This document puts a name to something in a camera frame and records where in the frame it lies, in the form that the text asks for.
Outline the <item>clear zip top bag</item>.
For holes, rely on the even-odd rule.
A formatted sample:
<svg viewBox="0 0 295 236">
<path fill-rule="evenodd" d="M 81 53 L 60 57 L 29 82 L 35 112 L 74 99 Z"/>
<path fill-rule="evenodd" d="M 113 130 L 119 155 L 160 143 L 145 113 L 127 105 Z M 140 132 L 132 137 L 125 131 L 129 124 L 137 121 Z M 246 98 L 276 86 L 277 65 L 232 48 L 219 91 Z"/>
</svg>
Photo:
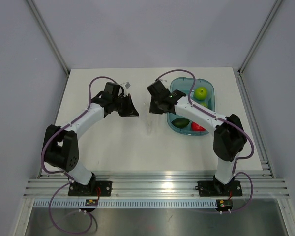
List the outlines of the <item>clear zip top bag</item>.
<svg viewBox="0 0 295 236">
<path fill-rule="evenodd" d="M 158 129 L 158 115 L 149 112 L 150 104 L 144 102 L 144 112 L 143 112 L 143 121 L 145 124 L 146 134 L 148 136 L 157 132 Z"/>
</svg>

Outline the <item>dark green avocado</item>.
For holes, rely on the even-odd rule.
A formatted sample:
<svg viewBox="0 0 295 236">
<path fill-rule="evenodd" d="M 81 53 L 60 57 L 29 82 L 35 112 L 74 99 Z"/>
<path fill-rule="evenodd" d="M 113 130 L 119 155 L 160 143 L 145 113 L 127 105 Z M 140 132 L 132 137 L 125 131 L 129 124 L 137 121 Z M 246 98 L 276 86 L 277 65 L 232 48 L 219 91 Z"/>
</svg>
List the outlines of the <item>dark green avocado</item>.
<svg viewBox="0 0 295 236">
<path fill-rule="evenodd" d="M 186 118 L 176 118 L 174 119 L 171 124 L 179 129 L 184 129 L 185 127 L 187 127 L 190 123 L 190 120 L 186 119 Z"/>
</svg>

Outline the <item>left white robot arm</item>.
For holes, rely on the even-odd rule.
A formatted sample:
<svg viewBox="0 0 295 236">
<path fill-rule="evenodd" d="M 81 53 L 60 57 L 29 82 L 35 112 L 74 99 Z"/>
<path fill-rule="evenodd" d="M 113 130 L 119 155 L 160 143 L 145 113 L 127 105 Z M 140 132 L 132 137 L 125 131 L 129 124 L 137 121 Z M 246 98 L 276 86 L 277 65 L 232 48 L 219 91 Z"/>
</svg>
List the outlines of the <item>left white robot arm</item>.
<svg viewBox="0 0 295 236">
<path fill-rule="evenodd" d="M 88 97 L 87 108 L 64 126 L 47 127 L 42 150 L 42 161 L 58 169 L 69 179 L 69 196 L 110 196 L 112 183 L 97 181 L 79 159 L 78 140 L 97 122 L 112 112 L 121 117 L 137 117 L 129 82 L 107 82 L 103 91 Z"/>
</svg>

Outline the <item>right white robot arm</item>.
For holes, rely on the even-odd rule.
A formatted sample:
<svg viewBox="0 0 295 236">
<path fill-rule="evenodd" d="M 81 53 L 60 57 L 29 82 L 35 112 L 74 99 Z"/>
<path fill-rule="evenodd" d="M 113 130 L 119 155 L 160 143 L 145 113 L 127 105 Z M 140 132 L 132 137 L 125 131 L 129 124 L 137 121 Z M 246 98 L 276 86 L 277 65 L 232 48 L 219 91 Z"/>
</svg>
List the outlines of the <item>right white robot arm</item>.
<svg viewBox="0 0 295 236">
<path fill-rule="evenodd" d="M 234 114 L 226 117 L 196 105 L 189 95 L 180 90 L 170 92 L 160 80 L 149 85 L 147 90 L 151 94 L 149 109 L 151 113 L 182 116 L 212 134 L 213 151 L 218 157 L 212 185 L 217 195 L 225 196 L 231 190 L 235 179 L 236 158 L 247 142 L 240 118 Z"/>
</svg>

